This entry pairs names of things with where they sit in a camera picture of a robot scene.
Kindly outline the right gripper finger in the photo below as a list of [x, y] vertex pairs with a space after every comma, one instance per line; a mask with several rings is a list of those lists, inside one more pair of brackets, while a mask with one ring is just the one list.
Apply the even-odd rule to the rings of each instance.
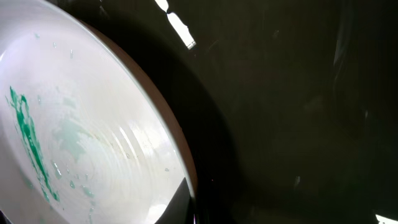
[[155, 224], [194, 224], [195, 215], [187, 180], [184, 178], [164, 213]]

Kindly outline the white plate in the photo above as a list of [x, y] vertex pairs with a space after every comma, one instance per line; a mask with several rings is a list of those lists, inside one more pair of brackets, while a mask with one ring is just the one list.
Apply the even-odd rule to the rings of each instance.
[[155, 223], [197, 174], [172, 110], [112, 40], [46, 1], [1, 2], [1, 220]]

